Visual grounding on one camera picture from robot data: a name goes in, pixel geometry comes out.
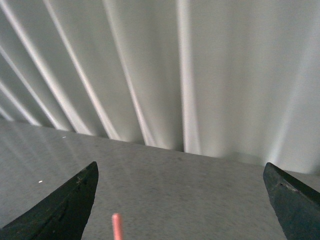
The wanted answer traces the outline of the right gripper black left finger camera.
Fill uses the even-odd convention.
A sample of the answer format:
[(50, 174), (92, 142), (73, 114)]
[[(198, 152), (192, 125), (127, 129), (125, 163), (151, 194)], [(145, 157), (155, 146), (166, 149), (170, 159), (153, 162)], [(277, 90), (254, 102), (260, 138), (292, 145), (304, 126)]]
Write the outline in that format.
[(80, 240), (98, 185), (95, 161), (0, 230), (2, 240)]

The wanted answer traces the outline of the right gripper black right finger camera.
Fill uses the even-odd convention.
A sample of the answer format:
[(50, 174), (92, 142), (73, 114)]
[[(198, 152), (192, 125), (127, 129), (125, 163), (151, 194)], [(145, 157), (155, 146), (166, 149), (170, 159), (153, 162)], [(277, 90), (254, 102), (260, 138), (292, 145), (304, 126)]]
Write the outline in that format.
[(288, 240), (320, 238), (320, 193), (268, 162), (263, 181), (270, 204)]

